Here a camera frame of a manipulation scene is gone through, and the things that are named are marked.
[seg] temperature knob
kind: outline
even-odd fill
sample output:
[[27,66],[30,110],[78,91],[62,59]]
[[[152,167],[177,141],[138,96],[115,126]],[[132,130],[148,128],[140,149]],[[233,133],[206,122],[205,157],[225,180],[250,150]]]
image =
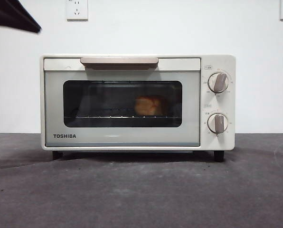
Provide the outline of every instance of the temperature knob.
[[207,125],[213,133],[221,134],[226,130],[228,121],[224,115],[217,113],[209,117]]
[[215,73],[210,76],[208,86],[216,94],[224,92],[228,87],[228,78],[225,73]]

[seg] control panel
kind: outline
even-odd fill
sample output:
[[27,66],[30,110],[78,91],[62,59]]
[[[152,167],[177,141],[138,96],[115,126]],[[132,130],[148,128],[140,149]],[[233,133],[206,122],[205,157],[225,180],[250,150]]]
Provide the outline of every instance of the control panel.
[[235,136],[235,58],[202,58],[201,145],[231,150]]

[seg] oven rack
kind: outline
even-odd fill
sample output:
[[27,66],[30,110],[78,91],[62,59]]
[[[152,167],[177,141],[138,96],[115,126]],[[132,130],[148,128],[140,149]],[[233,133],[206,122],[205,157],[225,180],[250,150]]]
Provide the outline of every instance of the oven rack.
[[142,119],[142,118],[146,118],[146,119],[180,119],[181,117],[179,116],[64,116],[64,118],[69,118],[69,119],[83,119],[83,118],[99,118],[99,119],[104,119],[104,118],[108,118],[108,119],[113,119],[113,118],[131,118],[131,119]]

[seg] black object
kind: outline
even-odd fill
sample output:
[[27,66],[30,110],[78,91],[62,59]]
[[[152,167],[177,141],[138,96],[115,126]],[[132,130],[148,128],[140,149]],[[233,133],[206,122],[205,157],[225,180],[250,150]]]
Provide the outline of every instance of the black object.
[[214,160],[216,162],[224,161],[224,151],[214,151]]
[[0,25],[36,33],[41,30],[18,0],[0,0]]
[[62,152],[58,152],[58,151],[52,151],[52,155],[53,155],[53,160],[56,160],[58,158],[62,158]]

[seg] toshiba logo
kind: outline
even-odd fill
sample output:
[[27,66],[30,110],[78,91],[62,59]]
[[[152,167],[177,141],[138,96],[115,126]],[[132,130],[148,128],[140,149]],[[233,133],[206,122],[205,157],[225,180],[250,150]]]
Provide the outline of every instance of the toshiba logo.
[[76,138],[75,134],[53,134],[54,138]]

